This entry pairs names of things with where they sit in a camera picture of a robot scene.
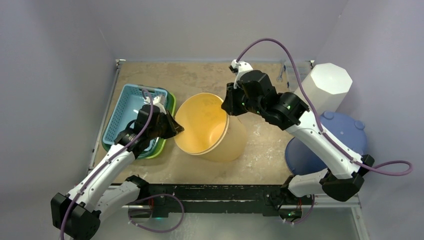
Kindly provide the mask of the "lime green tray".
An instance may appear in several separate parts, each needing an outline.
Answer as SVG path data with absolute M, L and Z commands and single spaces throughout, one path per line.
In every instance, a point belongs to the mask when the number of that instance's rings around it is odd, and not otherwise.
M 168 93 L 168 96 L 167 96 L 166 109 L 169 110 L 169 112 L 171 113 L 172 116 L 175 115 L 176 106 L 177 106 L 176 97 L 175 97 L 175 95 L 173 93 L 169 92 Z M 166 142 L 167 142 L 166 139 L 160 138 L 157 141 L 157 145 L 156 145 L 154 151 L 151 152 L 145 158 L 146 159 L 153 159 L 153 158 L 158 157 L 162 153 L 162 151 L 164 150 L 164 147 L 165 147 Z

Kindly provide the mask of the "cream printed bucket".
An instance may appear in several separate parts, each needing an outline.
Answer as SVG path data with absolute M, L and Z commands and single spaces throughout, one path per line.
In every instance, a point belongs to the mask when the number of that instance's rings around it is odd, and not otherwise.
M 184 131 L 174 137 L 185 153 L 212 162 L 231 162 L 240 157 L 247 145 L 247 130 L 236 117 L 228 115 L 224 102 L 212 93 L 188 98 L 175 114 Z

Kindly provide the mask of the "light blue perforated basket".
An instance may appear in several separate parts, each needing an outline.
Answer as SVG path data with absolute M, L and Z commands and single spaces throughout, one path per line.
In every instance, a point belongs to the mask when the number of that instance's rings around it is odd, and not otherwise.
M 154 98 L 159 95 L 165 96 L 165 108 L 171 114 L 175 113 L 176 99 L 169 91 L 160 87 L 125 84 L 102 136 L 101 144 L 105 151 L 109 151 L 118 134 L 130 121 L 136 119 L 139 109 L 146 104 L 143 89 L 148 90 Z

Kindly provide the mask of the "blue round bucket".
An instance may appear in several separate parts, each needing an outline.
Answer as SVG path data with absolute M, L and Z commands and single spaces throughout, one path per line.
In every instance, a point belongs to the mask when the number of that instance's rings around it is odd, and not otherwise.
M 321 114 L 320 121 L 350 150 L 360 155 L 367 153 L 368 141 L 363 122 L 346 114 L 328 110 Z M 312 174 L 327 168 L 325 163 L 296 137 L 286 146 L 285 161 L 293 175 Z

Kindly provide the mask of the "white octagonal large container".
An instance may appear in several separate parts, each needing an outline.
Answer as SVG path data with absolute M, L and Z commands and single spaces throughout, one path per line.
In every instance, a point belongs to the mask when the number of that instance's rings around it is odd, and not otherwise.
M 319 115 L 335 112 L 352 86 L 348 72 L 333 63 L 317 64 L 301 82 L 304 92 Z

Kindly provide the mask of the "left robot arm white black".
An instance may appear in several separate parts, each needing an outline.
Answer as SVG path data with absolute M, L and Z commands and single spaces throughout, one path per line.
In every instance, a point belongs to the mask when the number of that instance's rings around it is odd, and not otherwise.
M 50 202 L 52 223 L 60 230 L 59 238 L 89 240 L 102 220 L 116 209 L 135 202 L 138 205 L 155 198 L 149 183 L 130 176 L 121 186 L 107 193 L 113 180 L 156 138 L 169 139 L 184 131 L 171 113 L 153 104 L 144 105 L 137 118 L 121 131 L 108 153 L 93 171 L 67 194 L 57 193 Z

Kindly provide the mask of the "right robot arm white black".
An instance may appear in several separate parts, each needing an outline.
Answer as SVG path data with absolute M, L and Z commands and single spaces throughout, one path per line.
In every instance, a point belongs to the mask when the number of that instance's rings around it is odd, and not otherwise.
M 267 123 L 287 131 L 304 143 L 327 166 L 306 175 L 291 175 L 282 185 L 280 196 L 288 204 L 300 197 L 326 194 L 345 202 L 361 189 L 367 167 L 374 159 L 347 150 L 338 139 L 329 141 L 332 133 L 319 129 L 314 113 L 292 92 L 278 93 L 269 76 L 260 70 L 233 70 L 235 81 L 226 85 L 226 97 L 221 108 L 230 116 L 247 112 L 261 116 Z

